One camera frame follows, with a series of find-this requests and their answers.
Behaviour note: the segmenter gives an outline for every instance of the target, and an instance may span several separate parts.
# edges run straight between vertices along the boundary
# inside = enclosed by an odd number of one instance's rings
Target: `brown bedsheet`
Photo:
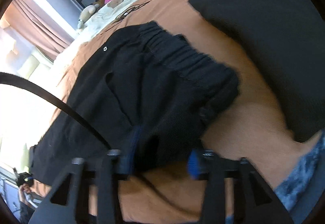
[[[147,1],[139,0],[135,4]],[[115,30],[152,20],[174,35],[185,35],[194,48],[238,71],[240,95],[209,127],[203,136],[204,144],[230,159],[248,157],[272,187],[279,185],[299,157],[315,145],[319,134],[304,144],[293,141],[275,95],[242,47],[206,22],[187,0],[152,0],[129,14],[120,24],[108,25],[92,41],[83,44],[59,84],[65,91],[63,100],[67,100],[80,68]],[[186,174],[185,163],[152,170],[145,176],[172,204],[132,177],[130,181],[122,182],[120,187],[125,220],[177,223],[199,217],[205,183],[191,180]],[[231,214],[231,188],[226,193],[227,214]],[[94,197],[91,196],[93,214],[96,209]]]

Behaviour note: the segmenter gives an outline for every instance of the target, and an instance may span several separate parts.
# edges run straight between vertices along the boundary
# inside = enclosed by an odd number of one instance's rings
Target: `pink curtain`
[[[33,0],[13,0],[3,16],[10,27],[52,60],[73,41]]]

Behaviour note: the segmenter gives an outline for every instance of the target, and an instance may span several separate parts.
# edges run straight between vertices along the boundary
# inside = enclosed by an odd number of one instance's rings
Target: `blue tie-dye fabric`
[[[321,138],[313,150],[300,158],[290,175],[274,190],[288,211],[294,207],[306,190],[323,151],[325,151],[325,129],[322,130]],[[226,224],[233,222],[233,216],[226,218]]]

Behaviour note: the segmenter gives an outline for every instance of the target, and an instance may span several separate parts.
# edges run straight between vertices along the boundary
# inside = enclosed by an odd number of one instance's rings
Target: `black strap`
[[[91,134],[93,134],[102,144],[105,145],[107,149],[111,149],[109,143],[96,131],[82,116],[70,108],[66,103],[53,96],[51,93],[45,89],[39,87],[38,85],[22,78],[17,75],[12,75],[8,73],[0,72],[0,83],[11,85],[17,88],[25,89],[43,99],[50,102],[57,108],[61,109],[63,112],[72,117],[75,121],[84,126]]]

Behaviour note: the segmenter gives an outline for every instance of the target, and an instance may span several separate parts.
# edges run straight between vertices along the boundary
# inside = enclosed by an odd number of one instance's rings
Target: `white plush toy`
[[[96,9],[98,9],[100,7],[99,4],[95,4],[95,5],[89,5],[87,6],[81,13],[79,16],[79,20],[78,20],[78,29],[82,29],[84,23],[90,19],[91,16],[94,15],[94,13],[96,12]]]

